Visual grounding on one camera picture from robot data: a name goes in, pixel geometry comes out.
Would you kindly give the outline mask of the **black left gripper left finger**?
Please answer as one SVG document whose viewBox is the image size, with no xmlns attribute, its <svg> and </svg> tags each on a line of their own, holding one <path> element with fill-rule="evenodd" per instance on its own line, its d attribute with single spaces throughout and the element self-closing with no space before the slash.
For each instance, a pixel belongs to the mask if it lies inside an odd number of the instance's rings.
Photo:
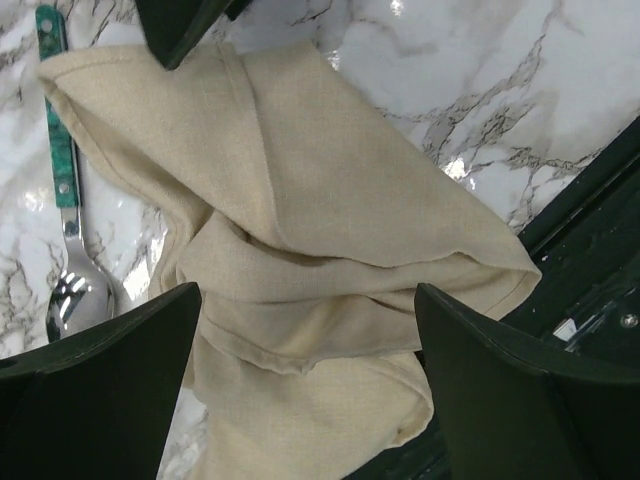
<svg viewBox="0 0 640 480">
<path fill-rule="evenodd" d="M 155 478 L 200 307 L 185 283 L 2 360 L 2 478 Z"/>
</svg>

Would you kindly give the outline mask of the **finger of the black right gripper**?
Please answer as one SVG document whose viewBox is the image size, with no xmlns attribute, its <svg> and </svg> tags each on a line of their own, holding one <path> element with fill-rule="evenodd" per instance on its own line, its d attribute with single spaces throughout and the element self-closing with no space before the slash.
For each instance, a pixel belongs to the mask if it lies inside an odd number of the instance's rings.
<svg viewBox="0 0 640 480">
<path fill-rule="evenodd" d="M 176 69 L 233 4 L 230 0 L 135 1 L 147 47 L 166 70 Z"/>
</svg>

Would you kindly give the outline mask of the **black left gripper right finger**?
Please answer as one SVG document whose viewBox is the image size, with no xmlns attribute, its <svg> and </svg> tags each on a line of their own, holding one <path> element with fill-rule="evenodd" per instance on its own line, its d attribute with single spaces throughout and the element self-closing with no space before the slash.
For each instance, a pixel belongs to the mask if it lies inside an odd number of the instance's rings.
<svg viewBox="0 0 640 480">
<path fill-rule="evenodd" d="M 429 284 L 414 303 L 453 478 L 638 478 L 638 370 L 548 346 Z"/>
</svg>

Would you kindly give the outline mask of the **green handled metal spoon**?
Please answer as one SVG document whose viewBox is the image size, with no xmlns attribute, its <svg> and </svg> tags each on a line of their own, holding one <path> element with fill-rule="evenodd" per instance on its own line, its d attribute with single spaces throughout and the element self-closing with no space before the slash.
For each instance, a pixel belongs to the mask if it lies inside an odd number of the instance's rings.
<svg viewBox="0 0 640 480">
<path fill-rule="evenodd" d="M 107 273 L 84 244 L 79 149 L 52 104 L 46 102 L 45 108 L 55 204 L 67 252 L 45 319 L 47 338 L 53 343 L 110 320 L 114 292 Z"/>
</svg>

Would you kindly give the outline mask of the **beige cloth napkin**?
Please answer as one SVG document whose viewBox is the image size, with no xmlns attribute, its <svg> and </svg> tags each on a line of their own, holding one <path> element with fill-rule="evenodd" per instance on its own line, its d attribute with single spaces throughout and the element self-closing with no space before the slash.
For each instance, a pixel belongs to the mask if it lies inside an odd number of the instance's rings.
<svg viewBox="0 0 640 480">
<path fill-rule="evenodd" d="M 541 274 L 492 210 L 309 43 L 60 54 L 44 93 L 104 178 L 160 207 L 149 285 L 196 283 L 184 384 L 208 410 L 195 479 L 341 479 L 420 435 L 419 283 L 498 320 Z"/>
</svg>

